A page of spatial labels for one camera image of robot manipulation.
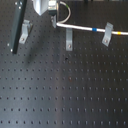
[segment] white cable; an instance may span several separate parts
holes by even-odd
[[[70,16],[71,16],[71,10],[70,10],[70,8],[68,7],[68,5],[66,3],[60,1],[60,4],[66,6],[68,8],[68,11],[69,11],[68,17],[65,20],[63,20],[63,21],[59,21],[59,23],[65,23],[70,18]]]
[[[82,26],[76,26],[76,25],[63,24],[63,23],[65,23],[70,18],[70,16],[71,16],[71,10],[70,10],[69,6],[66,3],[64,3],[64,2],[61,1],[60,4],[66,6],[68,8],[69,15],[68,15],[68,17],[65,20],[59,21],[57,23],[57,26],[63,27],[63,28],[73,28],[73,29],[80,29],[80,30],[95,31],[95,32],[104,32],[105,33],[105,29],[90,28],[90,27],[82,27]],[[114,35],[128,35],[128,32],[116,32],[116,31],[112,31],[112,34],[114,34]]]

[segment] metal clamp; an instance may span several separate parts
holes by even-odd
[[[107,47],[108,47],[110,40],[111,40],[112,30],[113,30],[113,25],[110,23],[107,23],[107,25],[105,27],[105,35],[104,35],[104,38],[102,40],[102,43],[104,45],[106,45]]]
[[[22,24],[22,35],[19,40],[20,44],[25,44],[27,37],[28,37],[29,33],[31,32],[32,26],[33,25],[30,23],[30,21],[24,20],[24,22]]]
[[[66,28],[66,51],[73,50],[72,35],[72,29]]]

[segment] black table surface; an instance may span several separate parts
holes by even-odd
[[[48,12],[38,16],[29,0],[25,19],[33,23],[26,44],[12,55],[15,0],[0,1],[0,128],[127,128],[128,36],[52,27]],[[128,31],[127,2],[66,2],[67,24]],[[68,15],[60,6],[60,20]]]

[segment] screw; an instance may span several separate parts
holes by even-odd
[[[24,41],[24,38],[21,38],[21,41]]]
[[[72,47],[71,44],[69,44],[68,47],[71,48]]]
[[[108,43],[108,40],[105,40],[105,43]]]

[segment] cable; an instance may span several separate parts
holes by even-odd
[[[76,25],[68,25],[68,24],[63,24],[65,23],[71,16],[71,10],[69,8],[69,6],[64,3],[64,2],[60,2],[60,4],[66,6],[68,8],[69,11],[69,15],[68,17],[63,20],[63,21],[59,21],[56,25],[59,27],[63,27],[63,28],[73,28],[73,29],[79,29],[79,30],[87,30],[87,31],[93,31],[93,32],[104,32],[105,33],[105,29],[99,29],[99,28],[90,28],[90,27],[82,27],[82,26],[76,26]],[[116,31],[112,31],[112,34],[114,35],[128,35],[128,32],[116,32]]]
[[[65,20],[63,20],[63,21],[59,21],[59,22],[58,22],[58,23],[63,24],[63,23],[65,23],[65,22],[70,18],[70,16],[71,16],[71,10],[70,10],[69,6],[68,6],[66,3],[60,1],[60,4],[66,6],[66,7],[68,8],[68,11],[69,11],[68,17],[67,17]]]

